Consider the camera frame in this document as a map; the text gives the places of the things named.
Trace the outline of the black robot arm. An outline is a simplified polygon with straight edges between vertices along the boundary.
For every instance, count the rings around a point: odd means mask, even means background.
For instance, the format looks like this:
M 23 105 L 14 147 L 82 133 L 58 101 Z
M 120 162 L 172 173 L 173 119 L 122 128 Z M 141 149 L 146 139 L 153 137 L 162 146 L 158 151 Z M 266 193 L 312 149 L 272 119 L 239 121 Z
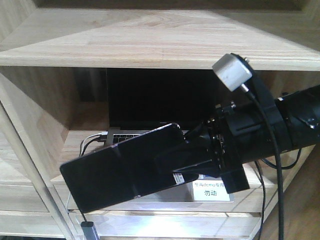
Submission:
M 185 135 L 184 143 L 160 153 L 156 166 L 166 174 L 221 178 L 229 194 L 247 190 L 243 165 L 275 153 L 268 126 L 280 152 L 318 143 L 320 88 L 279 97 L 265 114 L 252 102 L 238 108 L 217 107 L 212 122 L 198 125 Z

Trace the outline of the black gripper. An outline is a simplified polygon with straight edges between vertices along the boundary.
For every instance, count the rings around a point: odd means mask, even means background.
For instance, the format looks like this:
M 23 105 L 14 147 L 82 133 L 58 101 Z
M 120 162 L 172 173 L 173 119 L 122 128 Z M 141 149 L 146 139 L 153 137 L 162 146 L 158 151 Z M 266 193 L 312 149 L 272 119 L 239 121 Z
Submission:
M 160 173 L 220 177 L 227 193 L 247 190 L 243 164 L 274 156 L 288 148 L 288 130 L 276 105 L 267 116 L 255 103 L 232 108 L 206 104 L 207 124 L 184 134 L 184 141 L 158 154 Z

